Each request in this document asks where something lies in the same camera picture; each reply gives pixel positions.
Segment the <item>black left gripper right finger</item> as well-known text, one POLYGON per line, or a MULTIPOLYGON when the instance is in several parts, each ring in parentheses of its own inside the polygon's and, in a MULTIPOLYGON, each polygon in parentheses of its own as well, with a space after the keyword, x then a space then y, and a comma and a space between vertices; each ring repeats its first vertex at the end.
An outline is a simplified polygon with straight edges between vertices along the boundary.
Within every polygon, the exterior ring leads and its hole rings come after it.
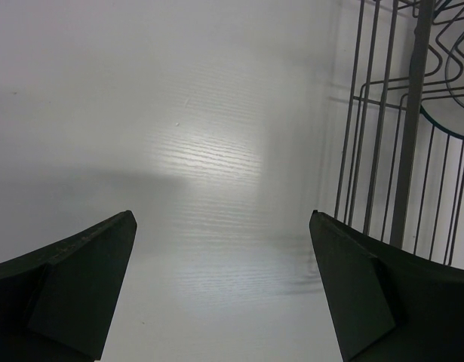
POLYGON ((317 210, 309 230, 344 361, 464 361, 464 270, 317 210))

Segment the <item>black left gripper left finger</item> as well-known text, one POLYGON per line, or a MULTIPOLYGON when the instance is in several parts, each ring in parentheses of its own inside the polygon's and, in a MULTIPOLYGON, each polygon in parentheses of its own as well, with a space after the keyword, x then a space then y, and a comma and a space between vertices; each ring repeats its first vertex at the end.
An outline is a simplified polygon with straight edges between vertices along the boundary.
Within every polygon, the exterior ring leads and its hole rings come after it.
POLYGON ((136 232, 126 210, 0 263, 0 361, 99 361, 136 232))

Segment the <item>green rimmed white plate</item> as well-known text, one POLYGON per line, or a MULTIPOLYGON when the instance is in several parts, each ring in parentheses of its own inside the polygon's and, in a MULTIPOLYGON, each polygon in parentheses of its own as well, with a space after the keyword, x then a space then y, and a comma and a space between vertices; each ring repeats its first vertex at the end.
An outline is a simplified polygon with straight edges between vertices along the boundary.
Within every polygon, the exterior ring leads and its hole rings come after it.
POLYGON ((443 132, 464 140, 464 109, 454 104, 440 106, 434 103, 432 106, 421 105, 421 114, 434 126, 443 132))

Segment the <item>black line flower plate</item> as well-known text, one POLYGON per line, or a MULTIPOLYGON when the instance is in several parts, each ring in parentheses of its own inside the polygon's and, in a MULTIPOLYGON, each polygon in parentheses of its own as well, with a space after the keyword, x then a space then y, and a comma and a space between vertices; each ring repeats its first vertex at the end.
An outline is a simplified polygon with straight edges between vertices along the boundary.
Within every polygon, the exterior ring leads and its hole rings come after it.
POLYGON ((459 49, 462 42, 464 42, 464 30, 447 52, 446 63, 444 65, 444 84, 449 98, 452 98, 456 104, 464 109, 464 102, 462 101, 464 94, 454 93, 454 91, 464 91, 464 85, 458 86, 456 84, 462 79, 462 74, 464 73, 464 51, 459 49))

